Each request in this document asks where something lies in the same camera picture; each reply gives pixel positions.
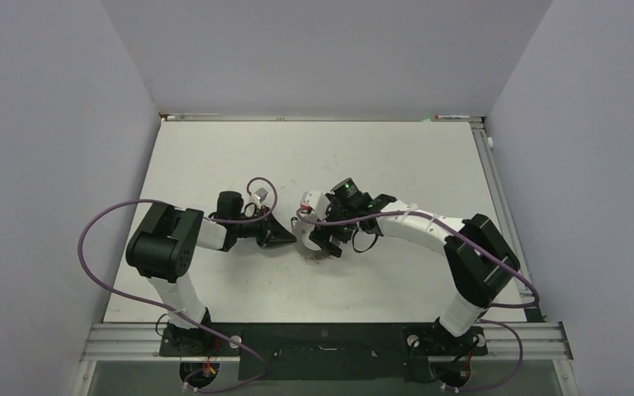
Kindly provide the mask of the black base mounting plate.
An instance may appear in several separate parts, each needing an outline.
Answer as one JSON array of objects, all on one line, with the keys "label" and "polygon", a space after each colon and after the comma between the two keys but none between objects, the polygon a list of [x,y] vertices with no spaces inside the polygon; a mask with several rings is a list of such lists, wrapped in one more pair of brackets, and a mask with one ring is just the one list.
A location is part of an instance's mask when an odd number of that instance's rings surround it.
[{"label": "black base mounting plate", "polygon": [[468,357],[486,356],[482,328],[454,338],[433,323],[213,323],[218,338],[168,325],[158,353],[179,357],[181,375],[207,382],[234,367],[238,380],[425,381],[463,376]]}]

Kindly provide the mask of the back aluminium rail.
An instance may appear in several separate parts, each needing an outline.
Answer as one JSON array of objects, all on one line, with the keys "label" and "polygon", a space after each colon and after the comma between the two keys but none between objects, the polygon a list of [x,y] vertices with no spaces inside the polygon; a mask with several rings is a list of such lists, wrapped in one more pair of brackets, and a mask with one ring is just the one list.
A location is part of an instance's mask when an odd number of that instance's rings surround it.
[{"label": "back aluminium rail", "polygon": [[175,115],[176,121],[173,122],[239,122],[239,121],[275,121],[275,122],[420,122],[430,120],[431,122],[468,122],[482,124],[485,120],[484,116],[471,115],[468,121],[463,120],[436,120],[435,115],[427,118],[406,115],[221,115],[221,114],[168,114],[160,113],[159,117],[165,120],[166,115]]}]

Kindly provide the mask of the front aluminium frame rail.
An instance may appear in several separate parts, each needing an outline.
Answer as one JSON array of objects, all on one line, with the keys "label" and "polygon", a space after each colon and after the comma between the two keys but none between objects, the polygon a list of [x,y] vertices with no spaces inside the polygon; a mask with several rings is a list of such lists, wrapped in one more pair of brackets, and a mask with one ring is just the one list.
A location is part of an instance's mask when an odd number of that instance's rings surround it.
[{"label": "front aluminium frame rail", "polygon": [[[524,359],[557,361],[573,359],[561,323],[511,323],[522,338]],[[484,324],[486,359],[510,360],[518,356],[512,333],[494,324]],[[163,341],[152,323],[103,323],[92,325],[82,361],[199,361],[199,356],[165,356]]]}]

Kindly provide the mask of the large silver metal keyring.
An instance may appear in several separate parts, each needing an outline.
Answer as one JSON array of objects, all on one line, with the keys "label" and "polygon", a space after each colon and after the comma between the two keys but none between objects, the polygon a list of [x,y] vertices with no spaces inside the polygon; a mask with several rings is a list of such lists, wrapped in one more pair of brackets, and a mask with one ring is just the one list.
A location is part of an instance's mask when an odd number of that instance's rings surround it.
[{"label": "large silver metal keyring", "polygon": [[297,248],[304,254],[316,254],[322,251],[322,248],[310,239],[311,233],[315,230],[313,224],[304,221],[295,221],[292,225],[292,232],[296,236]]}]

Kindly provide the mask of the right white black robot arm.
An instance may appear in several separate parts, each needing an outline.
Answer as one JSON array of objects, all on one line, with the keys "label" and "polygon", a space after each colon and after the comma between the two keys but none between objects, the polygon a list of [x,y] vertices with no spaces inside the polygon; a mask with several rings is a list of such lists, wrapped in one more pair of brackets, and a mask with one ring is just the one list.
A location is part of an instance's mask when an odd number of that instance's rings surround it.
[{"label": "right white black robot arm", "polygon": [[387,194],[372,197],[350,178],[328,192],[307,191],[297,219],[307,227],[300,236],[306,248],[330,257],[341,257],[342,246],[359,232],[398,238],[445,257],[457,290],[434,323],[434,344],[445,353],[466,343],[466,333],[520,268],[488,216],[441,216]]}]

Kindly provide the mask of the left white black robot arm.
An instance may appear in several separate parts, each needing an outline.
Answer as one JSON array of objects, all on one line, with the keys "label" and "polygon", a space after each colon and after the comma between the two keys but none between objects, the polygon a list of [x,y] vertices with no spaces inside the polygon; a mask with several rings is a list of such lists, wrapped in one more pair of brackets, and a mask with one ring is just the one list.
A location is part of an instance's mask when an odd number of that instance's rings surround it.
[{"label": "left white black robot arm", "polygon": [[171,324],[183,329],[181,344],[193,355],[206,353],[213,342],[210,311],[188,275],[195,250],[228,252],[241,238],[252,238],[263,249],[296,243],[296,236],[261,205],[265,195],[261,189],[252,196],[254,210],[247,215],[239,192],[222,191],[210,218],[201,210],[154,203],[127,244],[127,264],[156,289]]}]

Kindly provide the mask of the right aluminium side rail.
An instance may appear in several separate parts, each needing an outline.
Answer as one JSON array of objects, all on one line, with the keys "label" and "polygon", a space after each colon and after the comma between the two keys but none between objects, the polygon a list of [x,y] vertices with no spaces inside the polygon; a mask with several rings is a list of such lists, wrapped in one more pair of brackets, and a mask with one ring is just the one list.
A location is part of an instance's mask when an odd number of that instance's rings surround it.
[{"label": "right aluminium side rail", "polygon": [[[464,122],[463,125],[467,129],[468,142],[466,146],[470,146],[467,152],[470,152],[468,157],[471,157],[472,162],[472,165],[468,166],[472,169],[468,172],[470,175],[465,177],[466,182],[470,182],[469,184],[472,185],[472,195],[475,197],[469,199],[474,202],[471,208],[475,209],[474,213],[482,213],[494,221],[504,240],[518,258],[520,264],[519,275],[529,281],[529,283],[532,283],[532,277],[521,248],[518,231],[501,185],[499,173],[492,158],[491,138],[486,133],[481,118]],[[511,291],[503,291],[502,297],[504,299],[498,300],[500,303],[522,304],[533,302],[534,295],[532,291],[520,280],[513,278],[512,283],[507,286],[507,289],[509,288],[516,290],[516,299],[508,300],[507,298],[511,297]],[[523,309],[493,309],[493,311],[497,314],[504,313],[506,316],[510,314],[522,315],[524,322],[527,323],[543,322],[543,317],[537,304]]]}]

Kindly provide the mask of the red white marker pen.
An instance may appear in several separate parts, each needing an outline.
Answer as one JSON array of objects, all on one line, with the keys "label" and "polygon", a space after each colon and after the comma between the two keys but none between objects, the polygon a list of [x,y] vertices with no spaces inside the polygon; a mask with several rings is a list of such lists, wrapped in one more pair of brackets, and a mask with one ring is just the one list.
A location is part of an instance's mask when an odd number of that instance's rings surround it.
[{"label": "red white marker pen", "polygon": [[470,115],[435,115],[436,120],[463,120],[468,121],[472,118]]}]

